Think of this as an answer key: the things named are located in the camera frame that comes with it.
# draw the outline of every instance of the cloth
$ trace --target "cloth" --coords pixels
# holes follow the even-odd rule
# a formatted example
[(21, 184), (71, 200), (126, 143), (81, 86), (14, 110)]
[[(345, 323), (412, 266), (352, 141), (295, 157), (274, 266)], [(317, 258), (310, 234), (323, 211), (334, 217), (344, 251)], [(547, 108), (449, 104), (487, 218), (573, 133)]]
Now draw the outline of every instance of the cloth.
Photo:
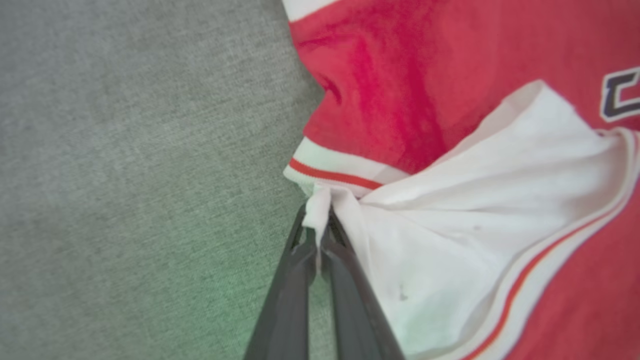
[(639, 3), (284, 5), (325, 89), (284, 174), (407, 354), (640, 354)]
[(307, 193), (315, 178), (362, 196), (415, 174), (537, 79), (593, 128), (640, 129), (638, 1), (284, 5), (300, 59), (325, 89), (285, 170)]
[(305, 225), (322, 233), (330, 199), (407, 354), (501, 359), (566, 258), (625, 206), (640, 208), (628, 204), (638, 143), (624, 128), (596, 133), (531, 83), (418, 174), (360, 200), (317, 183)]

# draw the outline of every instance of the gray couch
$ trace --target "gray couch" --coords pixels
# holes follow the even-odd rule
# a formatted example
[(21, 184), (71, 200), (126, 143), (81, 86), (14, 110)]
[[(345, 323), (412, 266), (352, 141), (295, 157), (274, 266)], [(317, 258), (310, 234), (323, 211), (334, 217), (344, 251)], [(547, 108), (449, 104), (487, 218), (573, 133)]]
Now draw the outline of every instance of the gray couch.
[(321, 96), (279, 0), (0, 1), (0, 359), (240, 359)]

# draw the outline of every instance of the white stripe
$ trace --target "white stripe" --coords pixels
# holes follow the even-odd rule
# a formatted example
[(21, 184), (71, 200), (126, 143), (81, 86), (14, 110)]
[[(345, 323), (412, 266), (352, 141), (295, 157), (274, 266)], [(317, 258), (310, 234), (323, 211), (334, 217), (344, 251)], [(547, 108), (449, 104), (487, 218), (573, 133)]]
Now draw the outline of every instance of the white stripe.
[(372, 191), (371, 189), (363, 188), (362, 186), (358, 186), (358, 185), (354, 185), (354, 184), (347, 184), (347, 183), (342, 183), (340, 181), (320, 179), (318, 177), (308, 176), (306, 174), (302, 174), (301, 172), (297, 171), (296, 169), (290, 167), (289, 165), (287, 165), (287, 167), (284, 169), (283, 174), (287, 179), (293, 181), (294, 183), (297, 183), (298, 186), (300, 186), (302, 191), (307, 196), (311, 196), (313, 194), (314, 185), (316, 183), (318, 183), (318, 182), (323, 183), (323, 184), (337, 185), (337, 186), (341, 186), (341, 187), (347, 188), (347, 189), (351, 190), (351, 192), (353, 192), (353, 195), (355, 197), (358, 197), (358, 198), (363, 197), (364, 195), (367, 195), (368, 193), (370, 193)]
[(282, 3), (284, 4), (284, 10), (287, 12), (289, 21), (296, 21), (336, 1), (337, 0), (282, 0)]
[(390, 184), (409, 176), (389, 165), (328, 149), (307, 137), (302, 139), (293, 158), (318, 170), (358, 176), (381, 184)]
[(565, 239), (561, 244), (549, 252), (529, 273), (525, 282), (523, 283), (520, 291), (516, 294), (511, 311), (508, 314), (506, 323), (500, 331), (497, 338), (493, 343), (485, 349), (484, 352), (479, 354), (475, 359), (477, 360), (489, 360), (489, 359), (502, 359), (507, 356), (509, 351), (513, 348), (515, 343), (519, 340), (520, 335), (527, 323), (529, 314), (534, 309), (538, 299), (542, 296), (545, 287), (555, 276), (557, 271), (562, 267), (565, 261), (573, 254), (573, 252), (580, 247), (587, 239), (600, 230), (603, 226), (609, 223), (616, 217), (625, 207), (629, 199), (631, 198), (634, 186), (640, 171), (640, 163), (637, 158), (637, 149), (633, 146), (633, 136), (637, 136), (628, 129), (614, 129), (611, 133), (619, 133), (624, 137), (627, 142), (627, 173), (623, 184), (620, 186), (620, 192), (615, 198), (604, 208), (596, 213), (593, 213), (587, 218), (583, 218), (580, 222), (573, 223), (570, 227), (563, 229), (555, 236), (551, 236), (544, 241), (541, 241), (524, 252), (511, 266), (507, 274), (504, 276), (495, 299), (493, 306), (489, 310), (485, 321), (478, 331), (464, 344), (456, 348), (452, 352), (436, 358), (437, 360), (457, 360), (462, 359), (465, 356), (472, 353), (477, 347), (479, 347), (484, 340), (493, 332), (496, 328), (504, 304), (506, 302), (507, 295), (513, 287), (515, 281), (522, 270), (542, 251), (552, 245), (558, 239), (566, 236), (572, 231), (588, 224), (590, 221), (602, 217), (594, 224), (586, 227), (585, 229), (577, 232), (570, 238)]

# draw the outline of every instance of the white fabric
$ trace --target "white fabric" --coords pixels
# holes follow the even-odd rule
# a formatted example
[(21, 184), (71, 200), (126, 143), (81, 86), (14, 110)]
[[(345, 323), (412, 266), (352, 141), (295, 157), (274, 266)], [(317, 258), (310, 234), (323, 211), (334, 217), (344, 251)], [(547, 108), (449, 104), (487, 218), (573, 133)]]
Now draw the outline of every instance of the white fabric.
[(284, 10), (289, 21), (300, 20), (303, 17), (336, 2), (337, 0), (282, 0)]
[[(564, 99), (533, 82), (414, 176), (360, 200), (346, 188), (316, 184), (305, 225), (320, 233), (331, 203), (405, 353), (434, 354), (489, 326), (493, 309), (503, 306), (496, 301), (501, 282), (512, 281), (540, 244), (630, 193), (635, 150), (620, 134), (594, 132)], [(538, 293), (551, 276), (538, 280)]]
[[(380, 184), (393, 183), (409, 176), (406, 172), (389, 165), (361, 156), (328, 149), (314, 143), (307, 137), (302, 139), (293, 158), (314, 169), (357, 176)], [(314, 183), (318, 181), (318, 178), (298, 172), (290, 165), (285, 168), (284, 176), (297, 183), (307, 195), (311, 195)], [(371, 189), (362, 188), (353, 184), (340, 183), (338, 181), (334, 181), (333, 184), (349, 188), (357, 197), (362, 197), (371, 192)]]

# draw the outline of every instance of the small dark spot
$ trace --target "small dark spot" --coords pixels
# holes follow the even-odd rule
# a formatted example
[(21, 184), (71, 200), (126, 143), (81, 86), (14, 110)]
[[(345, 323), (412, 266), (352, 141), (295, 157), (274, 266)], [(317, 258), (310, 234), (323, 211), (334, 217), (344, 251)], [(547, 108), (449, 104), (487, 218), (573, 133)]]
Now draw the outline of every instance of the small dark spot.
[(400, 284), (400, 301), (405, 301), (405, 300), (406, 300), (406, 299), (408, 299), (408, 298), (409, 298), (409, 297), (407, 297), (407, 296), (404, 294), (404, 288), (403, 288), (403, 285), (402, 285), (402, 284)]

